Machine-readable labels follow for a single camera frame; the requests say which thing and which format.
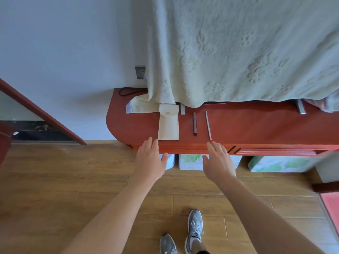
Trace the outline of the white box with green print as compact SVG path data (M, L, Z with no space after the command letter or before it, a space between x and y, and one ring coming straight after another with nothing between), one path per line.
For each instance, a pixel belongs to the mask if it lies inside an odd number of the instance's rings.
M202 154L179 154L179 169L185 171L203 171Z

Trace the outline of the grey left sneaker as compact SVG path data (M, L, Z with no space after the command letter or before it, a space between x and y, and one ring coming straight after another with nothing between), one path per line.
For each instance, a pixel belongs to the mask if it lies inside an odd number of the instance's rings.
M160 238L160 254L177 254L176 244L168 233Z

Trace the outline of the person's left hand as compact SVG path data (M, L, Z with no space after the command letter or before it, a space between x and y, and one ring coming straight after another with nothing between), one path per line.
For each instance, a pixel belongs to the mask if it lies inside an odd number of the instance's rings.
M165 170L160 168L158 139L153 140L152 137L149 137L138 149L134 178L153 185L164 175L164 172Z

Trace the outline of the red floor mat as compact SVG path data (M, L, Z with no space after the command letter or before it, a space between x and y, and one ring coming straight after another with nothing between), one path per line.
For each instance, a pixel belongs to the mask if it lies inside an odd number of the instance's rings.
M320 197L339 236L339 192L321 193Z

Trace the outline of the person's right hand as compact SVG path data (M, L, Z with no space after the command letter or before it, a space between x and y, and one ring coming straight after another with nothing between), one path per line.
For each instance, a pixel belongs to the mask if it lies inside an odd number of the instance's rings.
M226 148L212 141L207 143L207 150L210 167L208 172L204 172L206 177L217 186L235 179L236 168Z

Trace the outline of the person's right leg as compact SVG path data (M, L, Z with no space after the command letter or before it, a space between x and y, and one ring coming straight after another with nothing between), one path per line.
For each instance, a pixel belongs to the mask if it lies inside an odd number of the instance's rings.
M207 251L207 248L201 242L201 240L196 237L190 238L189 249L191 251L191 254L211 254L209 251Z

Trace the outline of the person's right forearm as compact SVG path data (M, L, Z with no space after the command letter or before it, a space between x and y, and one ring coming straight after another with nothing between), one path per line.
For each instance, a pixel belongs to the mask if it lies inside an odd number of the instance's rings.
M216 185L231 203L258 254L324 254L237 178L219 175Z

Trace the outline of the person's left forearm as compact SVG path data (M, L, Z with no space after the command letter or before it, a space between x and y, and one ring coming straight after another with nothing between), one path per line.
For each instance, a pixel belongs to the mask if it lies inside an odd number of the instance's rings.
M122 254L141 204L156 180L134 176L61 254Z

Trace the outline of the pink cloth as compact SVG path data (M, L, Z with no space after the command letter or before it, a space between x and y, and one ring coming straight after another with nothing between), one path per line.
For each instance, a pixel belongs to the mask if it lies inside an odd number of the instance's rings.
M327 113L333 113L335 112L335 108L334 106L331 104L330 102L330 98L323 98L320 100L314 100L314 99L303 99L303 101L319 108L321 111L323 112L327 112Z

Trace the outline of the red wooden cabinet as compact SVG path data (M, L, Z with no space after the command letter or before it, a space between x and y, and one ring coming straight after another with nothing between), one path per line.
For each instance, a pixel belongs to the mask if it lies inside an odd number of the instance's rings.
M339 151L339 112L326 113L303 102L301 115L294 101L227 102L186 107L179 114L179 141L159 141L161 154L207 154L209 135L230 155L319 156ZM197 115L197 136L193 113Z

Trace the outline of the red-brown wooden door frame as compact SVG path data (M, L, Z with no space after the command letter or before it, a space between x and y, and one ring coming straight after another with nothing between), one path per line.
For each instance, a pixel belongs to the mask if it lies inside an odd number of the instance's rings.
M72 132L70 129L66 128L62 123L60 123L58 120L56 120L54 117L49 115L47 112L45 112L43 109L41 109L39 106L37 106L35 103L30 101L27 97L25 97L23 94L18 92L16 89L14 89L12 86L10 86L7 82L2 80L0 78L0 90L17 101L19 104L45 120L47 123L51 124L55 128L57 128L62 133L66 134L68 137L70 137L72 140L74 140L76 143L80 145L87 145L87 143L77 134Z

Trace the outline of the grey right sneaker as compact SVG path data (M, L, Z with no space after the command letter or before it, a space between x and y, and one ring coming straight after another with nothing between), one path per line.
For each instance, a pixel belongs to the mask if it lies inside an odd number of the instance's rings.
M201 235L203 234L203 218L201 212L193 209L188 217L188 236L185 240L186 254L192 254L192 244L194 240L201 243Z

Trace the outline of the silver metal chopstick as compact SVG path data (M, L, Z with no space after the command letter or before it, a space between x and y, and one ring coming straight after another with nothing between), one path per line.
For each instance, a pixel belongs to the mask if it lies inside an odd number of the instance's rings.
M207 124L207 131L208 131L208 135L209 135L209 140L212 140L212 136L211 136L211 131L210 131L210 124L209 124L209 118L208 118L208 113L207 110L205 111L205 116L206 116L206 124Z

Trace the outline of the cream embossed flower blanket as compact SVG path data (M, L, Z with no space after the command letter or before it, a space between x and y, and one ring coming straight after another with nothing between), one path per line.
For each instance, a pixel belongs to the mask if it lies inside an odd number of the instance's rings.
M320 100L339 89L339 0L150 0L148 93L160 104Z

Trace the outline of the cream fabric snap pouch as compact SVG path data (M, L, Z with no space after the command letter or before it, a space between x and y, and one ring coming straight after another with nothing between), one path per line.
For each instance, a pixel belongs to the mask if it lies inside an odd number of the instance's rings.
M158 140L179 141L179 105L159 105Z

